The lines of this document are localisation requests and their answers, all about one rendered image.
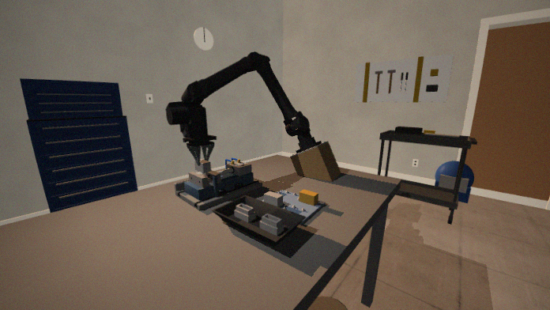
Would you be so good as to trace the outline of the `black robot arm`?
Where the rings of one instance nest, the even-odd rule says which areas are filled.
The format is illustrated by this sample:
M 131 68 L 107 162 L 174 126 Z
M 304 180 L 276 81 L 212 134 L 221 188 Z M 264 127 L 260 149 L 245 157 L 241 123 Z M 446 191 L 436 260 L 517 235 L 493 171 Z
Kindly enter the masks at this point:
M 298 136 L 300 149 L 298 149 L 296 153 L 303 152 L 304 150 L 322 144 L 321 141 L 316 142 L 315 138 L 311 137 L 309 134 L 311 130 L 309 128 L 310 124 L 308 119 L 302 112 L 297 112 L 294 109 L 274 75 L 269 61 L 270 59 L 268 56 L 261 55 L 254 51 L 247 57 L 243 57 L 238 62 L 233 63 L 217 73 L 189 84 L 181 97 L 182 101 L 171 102 L 166 107 L 168 123 L 170 125 L 180 124 L 180 131 L 183 133 L 183 137 L 192 138 L 191 124 L 189 122 L 194 123 L 194 125 L 195 123 L 201 123 L 202 125 L 202 123 L 207 121 L 205 107 L 200 105 L 202 101 L 241 75 L 256 70 L 262 77 L 284 116 L 286 132 L 290 136 Z M 255 64 L 257 65 L 255 66 Z M 294 117 L 296 117 L 296 119 L 290 119 Z M 302 134 L 300 132 L 302 132 Z

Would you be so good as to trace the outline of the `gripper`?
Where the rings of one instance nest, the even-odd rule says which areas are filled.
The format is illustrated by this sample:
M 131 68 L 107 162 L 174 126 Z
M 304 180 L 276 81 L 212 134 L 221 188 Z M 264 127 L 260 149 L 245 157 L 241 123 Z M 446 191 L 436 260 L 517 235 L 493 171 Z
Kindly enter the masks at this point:
M 202 123 L 202 125 L 201 123 L 195 123 L 195 125 L 194 123 L 190 124 L 192 138 L 183 138 L 183 142 L 189 142 L 186 144 L 186 147 L 193 155 L 197 164 L 200 164 L 201 147 L 204 159 L 209 161 L 209 156 L 214 147 L 214 142 L 210 142 L 210 140 L 217 140 L 217 136 L 208 136 L 207 122 Z M 206 152 L 206 148 L 208 148 L 208 152 Z

